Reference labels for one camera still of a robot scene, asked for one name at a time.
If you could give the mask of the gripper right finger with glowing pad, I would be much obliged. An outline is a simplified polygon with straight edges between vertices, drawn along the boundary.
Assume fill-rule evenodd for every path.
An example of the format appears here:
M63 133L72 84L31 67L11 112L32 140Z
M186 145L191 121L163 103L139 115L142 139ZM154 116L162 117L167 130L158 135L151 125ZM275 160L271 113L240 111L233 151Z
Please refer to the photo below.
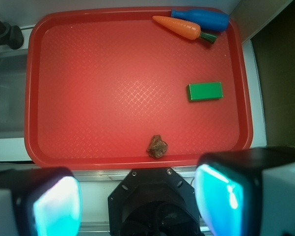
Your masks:
M295 236L294 147L204 153L194 189L215 236Z

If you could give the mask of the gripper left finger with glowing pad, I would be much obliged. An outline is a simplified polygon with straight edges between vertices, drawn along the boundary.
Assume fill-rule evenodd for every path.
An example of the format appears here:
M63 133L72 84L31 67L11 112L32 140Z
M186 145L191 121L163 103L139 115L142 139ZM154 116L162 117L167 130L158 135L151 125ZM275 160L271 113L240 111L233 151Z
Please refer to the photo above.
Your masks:
M76 236L81 209L67 168L0 171L0 236Z

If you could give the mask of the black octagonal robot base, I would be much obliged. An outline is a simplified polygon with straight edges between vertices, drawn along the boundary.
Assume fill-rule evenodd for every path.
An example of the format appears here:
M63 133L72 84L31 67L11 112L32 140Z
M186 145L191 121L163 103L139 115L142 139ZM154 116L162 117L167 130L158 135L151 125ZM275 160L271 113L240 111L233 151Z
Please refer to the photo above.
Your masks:
M107 198L112 236L202 236L195 189L172 168L133 169Z

